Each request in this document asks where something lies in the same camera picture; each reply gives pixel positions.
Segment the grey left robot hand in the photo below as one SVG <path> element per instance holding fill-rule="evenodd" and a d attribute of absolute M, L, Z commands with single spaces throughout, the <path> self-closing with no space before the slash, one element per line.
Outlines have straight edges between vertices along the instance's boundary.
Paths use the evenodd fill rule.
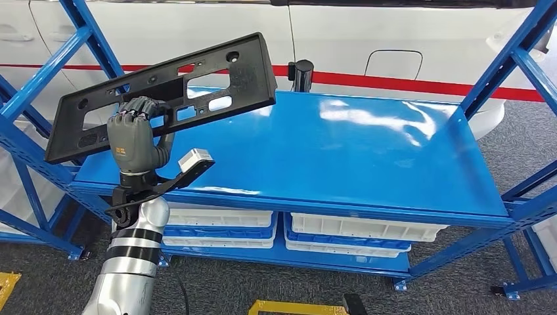
<path fill-rule="evenodd" d="M 138 96 L 120 105 L 108 119 L 110 149 L 122 173 L 145 173 L 168 163 L 174 134 L 161 136 L 155 144 L 150 124 L 151 118 L 166 114 L 168 109 L 163 100 Z"/>

